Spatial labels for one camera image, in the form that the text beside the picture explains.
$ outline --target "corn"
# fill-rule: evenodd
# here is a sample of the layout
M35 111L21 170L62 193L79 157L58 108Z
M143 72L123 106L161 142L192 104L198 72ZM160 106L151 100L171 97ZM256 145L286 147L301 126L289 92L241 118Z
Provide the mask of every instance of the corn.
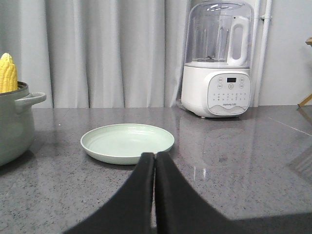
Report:
M0 58L0 93L18 89L18 74L11 55L4 53Z

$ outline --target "gray curtain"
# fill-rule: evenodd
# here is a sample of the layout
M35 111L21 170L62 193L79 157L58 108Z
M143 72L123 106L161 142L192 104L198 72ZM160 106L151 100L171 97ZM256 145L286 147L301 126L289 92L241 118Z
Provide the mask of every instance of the gray curtain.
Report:
M0 0L0 53L34 107L176 104L190 0Z

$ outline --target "plate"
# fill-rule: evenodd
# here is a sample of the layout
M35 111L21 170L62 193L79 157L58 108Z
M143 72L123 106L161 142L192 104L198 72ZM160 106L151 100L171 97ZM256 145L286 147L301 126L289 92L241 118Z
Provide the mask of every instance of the plate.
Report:
M145 124L114 124L93 129L80 140L86 153L103 162L137 164L143 152L169 151L175 141L168 131Z

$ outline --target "ceramic pot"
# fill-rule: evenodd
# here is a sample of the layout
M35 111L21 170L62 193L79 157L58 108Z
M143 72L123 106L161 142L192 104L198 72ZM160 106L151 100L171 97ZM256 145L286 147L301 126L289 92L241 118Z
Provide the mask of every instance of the ceramic pot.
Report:
M0 94L0 166L29 148L35 131L31 106L46 100L45 93L29 93L24 82L18 88Z

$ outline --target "white pipe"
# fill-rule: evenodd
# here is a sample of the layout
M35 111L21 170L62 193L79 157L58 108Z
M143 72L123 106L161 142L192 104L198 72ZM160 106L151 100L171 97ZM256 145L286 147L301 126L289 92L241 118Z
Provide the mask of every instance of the white pipe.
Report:
M266 7L265 7L265 14L260 17L261 19L264 20L264 24L263 24L263 29L262 29L259 63L258 63L258 70L257 70L255 89L254 89L254 98L253 98L254 107L257 107L259 105L259 95L260 95L261 81L262 81L263 68L264 68L264 59L265 59L265 52L267 48L268 32L269 32L269 26L270 26L270 20L271 20L271 9L272 9L272 0L267 0Z
M253 20L253 41L252 41L252 51L251 51L251 69L254 63L254 49L255 49L255 39L257 37L257 30L258 30L258 22L259 22L259 12L260 12L260 3L261 0L257 0L254 5L254 20Z

